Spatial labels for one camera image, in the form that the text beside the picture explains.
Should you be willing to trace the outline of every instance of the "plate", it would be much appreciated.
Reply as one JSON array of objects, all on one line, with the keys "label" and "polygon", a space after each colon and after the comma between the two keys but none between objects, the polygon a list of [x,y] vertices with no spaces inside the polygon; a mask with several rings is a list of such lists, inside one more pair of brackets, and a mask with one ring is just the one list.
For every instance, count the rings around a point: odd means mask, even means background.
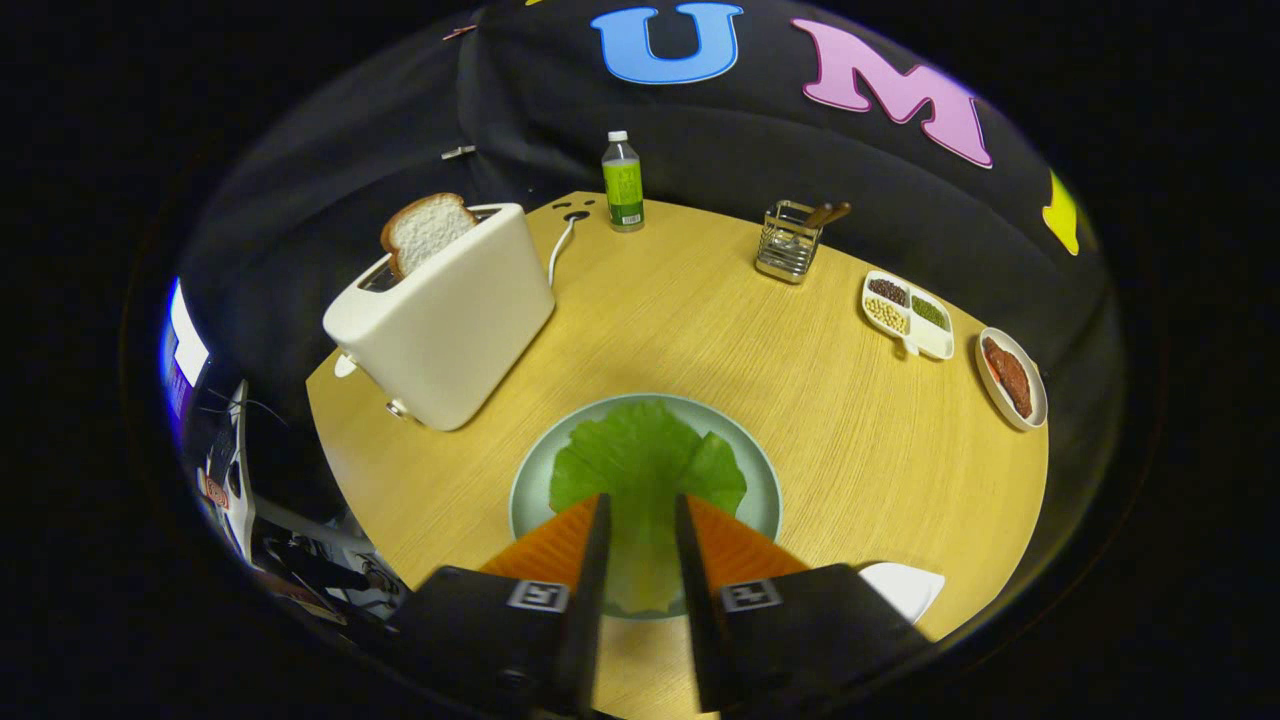
[{"label": "plate", "polygon": [[[996,375],[991,372],[991,366],[987,364],[987,355],[982,351],[982,343],[988,337],[995,340],[1001,350],[1012,354],[1027,373],[1027,382],[1032,395],[1032,414],[1027,418],[1019,415],[1018,410],[1014,409],[1014,401],[1009,397],[1009,391],[996,379]],[[1039,370],[1036,369],[1036,364],[1032,363],[1030,356],[1027,355],[1023,346],[1009,337],[1009,333],[997,331],[996,328],[987,328],[978,333],[978,340],[974,341],[973,355],[978,363],[978,374],[982,377],[982,384],[987,388],[987,395],[991,396],[991,400],[1000,409],[1000,414],[1009,420],[1009,424],[1024,432],[1034,430],[1044,424],[1044,419],[1048,418],[1048,395],[1044,392],[1044,380],[1041,379]]]},{"label": "plate", "polygon": [[[878,281],[878,279],[888,281],[901,287],[906,292],[906,307],[884,297],[883,295],[872,291],[870,288],[872,281]],[[906,320],[905,333],[888,327],[879,318],[872,315],[870,311],[868,311],[867,301],[872,297],[883,300],[890,306],[892,306],[897,311],[897,314],[902,316],[902,319]],[[928,302],[929,305],[934,306],[942,313],[942,316],[946,319],[947,329],[940,328],[938,325],[933,324],[932,320],[925,319],[923,315],[920,315],[913,309],[915,305],[913,302],[913,299],[916,297],[924,302]],[[936,360],[950,360],[951,356],[955,355],[956,352],[955,333],[952,333],[951,331],[952,328],[951,313],[947,310],[947,306],[943,305],[942,302],[938,302],[938,300],[932,295],[904,281],[902,278],[891,275],[882,270],[872,270],[867,273],[867,277],[863,279],[863,296],[859,305],[861,305],[863,315],[867,315],[867,320],[870,322],[872,325],[878,328],[884,334],[900,338],[902,341],[902,346],[906,347],[906,351],[910,352],[911,355],[919,355],[923,352],[924,355],[933,357]]]},{"label": "plate", "polygon": [[[724,438],[733,450],[733,459],[737,460],[737,466],[746,479],[746,495],[742,496],[735,516],[769,539],[778,537],[778,529],[782,527],[782,491],[778,487],[778,474],[760,443],[742,425],[719,410],[687,397],[662,393],[620,395],[593,402],[570,413],[538,438],[525,461],[520,464],[516,482],[511,486],[508,518],[512,537],[518,538],[556,516],[550,509],[552,469],[556,465],[556,454],[568,445],[570,432],[585,420],[604,419],[618,404],[646,400],[662,400],[672,414],[689,423],[700,436],[713,432]],[[605,603],[604,614],[630,620],[662,620],[684,615],[685,602],[681,598],[666,612],[630,614]]]},{"label": "plate", "polygon": [[897,562],[868,565],[858,575],[913,625],[924,616],[946,584],[946,578],[937,573]]}]

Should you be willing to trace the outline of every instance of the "water bottle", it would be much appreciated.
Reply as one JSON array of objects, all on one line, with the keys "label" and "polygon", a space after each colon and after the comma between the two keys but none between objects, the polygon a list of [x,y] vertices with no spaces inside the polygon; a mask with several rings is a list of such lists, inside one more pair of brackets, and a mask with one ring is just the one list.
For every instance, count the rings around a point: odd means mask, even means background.
[{"label": "water bottle", "polygon": [[618,232],[644,227],[644,190],[640,187],[640,155],[627,145],[627,131],[609,132],[609,147],[600,160],[604,191],[609,197],[609,224]]}]

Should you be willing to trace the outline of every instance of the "steak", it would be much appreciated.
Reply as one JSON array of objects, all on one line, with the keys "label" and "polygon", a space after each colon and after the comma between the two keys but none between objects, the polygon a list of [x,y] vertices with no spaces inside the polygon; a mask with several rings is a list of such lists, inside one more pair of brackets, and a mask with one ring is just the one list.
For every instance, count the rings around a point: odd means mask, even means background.
[{"label": "steak", "polygon": [[987,360],[991,360],[991,364],[996,366],[996,375],[1000,377],[1000,384],[1005,386],[1005,389],[1009,391],[1009,397],[1014,401],[1014,410],[1018,410],[1018,414],[1023,418],[1030,416],[1032,388],[1027,380],[1027,370],[1023,369],[1023,364],[1011,352],[996,345],[996,341],[989,337],[982,341],[982,351],[987,356]]}]

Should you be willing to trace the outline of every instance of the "pink letter m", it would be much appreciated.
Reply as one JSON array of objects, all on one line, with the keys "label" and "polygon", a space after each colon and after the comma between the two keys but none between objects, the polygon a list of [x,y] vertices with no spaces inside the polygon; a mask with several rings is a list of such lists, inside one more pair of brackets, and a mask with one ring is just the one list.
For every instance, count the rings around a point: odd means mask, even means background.
[{"label": "pink letter m", "polygon": [[924,135],[975,165],[992,165],[982,143],[974,97],[955,81],[924,65],[899,74],[854,35],[800,18],[794,18],[791,24],[813,36],[818,50],[818,81],[804,86],[804,94],[812,100],[855,113],[870,110],[870,101],[858,94],[854,82],[856,74],[861,74],[895,123],[910,120],[932,101],[933,117],[920,124]]}]

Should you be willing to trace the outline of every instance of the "wooden handle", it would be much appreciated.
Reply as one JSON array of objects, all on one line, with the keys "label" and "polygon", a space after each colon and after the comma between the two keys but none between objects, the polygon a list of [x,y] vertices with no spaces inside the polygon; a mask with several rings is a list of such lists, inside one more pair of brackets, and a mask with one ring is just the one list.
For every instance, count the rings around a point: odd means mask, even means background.
[{"label": "wooden handle", "polygon": [[818,205],[818,208],[815,208],[814,211],[809,214],[809,218],[805,219],[804,225],[801,227],[809,229],[820,225],[823,220],[827,219],[827,215],[831,214],[831,211],[832,211],[831,202],[823,202],[822,205]]},{"label": "wooden handle", "polygon": [[849,202],[841,202],[840,205],[836,205],[836,209],[832,210],[831,213],[828,213],[827,217],[822,218],[822,222],[818,223],[817,227],[829,225],[831,223],[835,223],[840,218],[844,218],[845,215],[847,215],[849,211],[852,210],[852,209],[854,209],[854,206],[850,205]]}]

